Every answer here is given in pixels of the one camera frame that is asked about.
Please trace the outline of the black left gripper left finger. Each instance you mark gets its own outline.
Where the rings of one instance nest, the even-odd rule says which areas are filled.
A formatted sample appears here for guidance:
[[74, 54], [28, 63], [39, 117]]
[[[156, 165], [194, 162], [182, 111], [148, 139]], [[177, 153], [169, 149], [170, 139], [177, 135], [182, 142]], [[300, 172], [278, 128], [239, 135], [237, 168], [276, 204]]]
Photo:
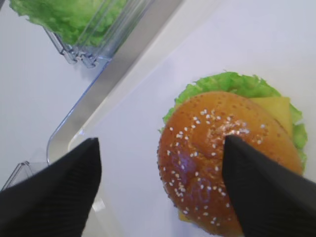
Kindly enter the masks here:
[[0, 193], [2, 237], [80, 237], [101, 182], [99, 140], [89, 138]]

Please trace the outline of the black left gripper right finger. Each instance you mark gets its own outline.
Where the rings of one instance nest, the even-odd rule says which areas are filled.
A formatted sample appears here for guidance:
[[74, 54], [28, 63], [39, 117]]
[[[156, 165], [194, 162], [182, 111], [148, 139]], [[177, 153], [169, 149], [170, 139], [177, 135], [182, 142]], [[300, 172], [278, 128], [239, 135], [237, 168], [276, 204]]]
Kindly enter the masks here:
[[316, 184], [227, 136], [222, 177], [246, 237], [314, 237]]

